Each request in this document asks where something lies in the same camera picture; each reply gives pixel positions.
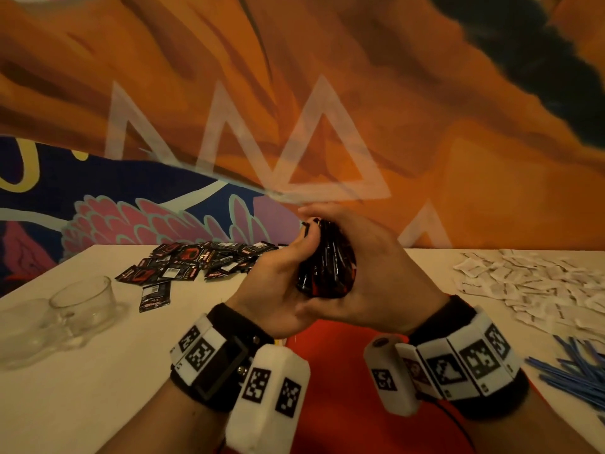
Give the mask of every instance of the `bundle of blue sticks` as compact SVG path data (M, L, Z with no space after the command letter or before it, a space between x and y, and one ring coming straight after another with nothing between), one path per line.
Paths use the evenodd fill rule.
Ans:
M605 412L605 355L599 353L590 341L580 341L569 337L569 343L559 336L554 338L563 346L570 359L558 358L563 369L556 368L536 358L526 358L525 362L547 374L540 374L540 379L549 386L586 401L594 409ZM580 352L581 344L592 362L588 362ZM605 425L605 415L598 415Z

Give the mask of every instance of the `tabletop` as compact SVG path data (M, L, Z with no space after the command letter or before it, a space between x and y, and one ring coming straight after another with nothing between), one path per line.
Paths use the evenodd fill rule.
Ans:
M50 297L72 282L107 275L113 278L146 257L153 246L93 246L0 298L0 309ZM409 249L414 261L444 291L456 293L452 266L464 250ZM496 251L480 251L485 255ZM590 269L605 271L605 252L539 251L549 257L570 257ZM122 427L168 378L168 351L202 313L226 301L245 275L227 280L175 282L171 304L139 313L141 289L113 282L125 316L95 336L84 348L57 352L26 368L0 372L0 439L11 454L94 453ZM464 295L481 305L520 357L556 363L564 351L554 339L513 319L501 301ZM605 427L585 403L538 379L523 366L530 380L554 410L600 452L605 453Z

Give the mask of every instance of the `pile of black packets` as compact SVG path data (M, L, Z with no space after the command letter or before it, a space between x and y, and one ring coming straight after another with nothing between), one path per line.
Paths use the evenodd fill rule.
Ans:
M148 258L118 275L116 280L143 287L139 312L147 312L170 304L171 281L193 281L202 271L206 271L206 280L248 273L262 253L284 246L269 242L254 245L234 242L162 244Z
M336 223L314 221L320 227L320 245L299 265L297 288L308 297L342 298L355 281L355 254Z

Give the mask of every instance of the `red and black wrapper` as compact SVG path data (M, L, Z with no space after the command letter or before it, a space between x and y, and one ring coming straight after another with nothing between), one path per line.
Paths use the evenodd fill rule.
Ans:
M299 265L297 288L309 297L342 298L355 281L355 254L336 223L320 220L318 226L320 244Z

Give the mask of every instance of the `white tracking module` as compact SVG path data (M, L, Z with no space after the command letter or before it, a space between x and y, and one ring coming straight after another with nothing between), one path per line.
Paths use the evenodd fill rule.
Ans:
M227 423L227 446L242 454L287 454L307 391L308 362L283 346L256 353Z
M364 359L384 408L392 414L412 416L420 402L410 373L395 349L400 342L396 335L376 336L366 346Z

